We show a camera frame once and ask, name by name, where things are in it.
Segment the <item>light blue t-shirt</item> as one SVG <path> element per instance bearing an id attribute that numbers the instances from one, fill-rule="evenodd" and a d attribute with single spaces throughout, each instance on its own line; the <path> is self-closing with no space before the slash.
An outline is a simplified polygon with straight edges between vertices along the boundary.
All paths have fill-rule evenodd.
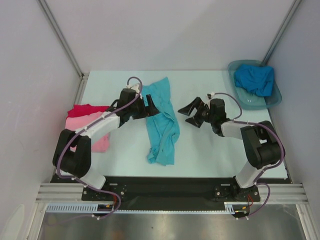
<path id="1" fill-rule="evenodd" d="M 150 150 L 146 156 L 150 164 L 162 166 L 175 164 L 175 144 L 180 137 L 180 126 L 171 103 L 171 86 L 167 77 L 144 85 L 142 96 L 147 104 L 147 96 L 151 99 L 159 113 L 146 118 L 146 129 L 150 142 Z"/>

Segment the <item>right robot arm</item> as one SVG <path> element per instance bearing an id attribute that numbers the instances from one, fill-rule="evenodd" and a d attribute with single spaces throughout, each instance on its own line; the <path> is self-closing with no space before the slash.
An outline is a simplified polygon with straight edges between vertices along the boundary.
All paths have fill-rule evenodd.
<path id="1" fill-rule="evenodd" d="M 197 128 L 206 122 L 216 135 L 242 141 L 247 162 L 234 177 L 235 185 L 230 188 L 231 196 L 237 201 L 247 197 L 248 188 L 254 186 L 266 170 L 277 167 L 285 156 L 284 147 L 270 121 L 256 123 L 230 119 L 223 99 L 212 98 L 205 103 L 196 97 L 178 113 L 188 116 L 185 121 Z"/>

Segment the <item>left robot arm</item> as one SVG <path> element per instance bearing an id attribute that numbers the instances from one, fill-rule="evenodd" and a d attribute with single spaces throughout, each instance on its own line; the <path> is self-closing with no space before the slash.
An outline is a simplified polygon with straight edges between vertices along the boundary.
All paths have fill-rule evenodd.
<path id="1" fill-rule="evenodd" d="M 153 117 L 159 113 L 150 94 L 143 97 L 138 90 L 124 88 L 119 99 L 101 116 L 77 130 L 64 129 L 60 133 L 52 160 L 56 173 L 61 178 L 79 180 L 92 187 L 98 199 L 107 199 L 111 188 L 106 184 L 106 177 L 92 166 L 92 145 L 130 119 Z"/>

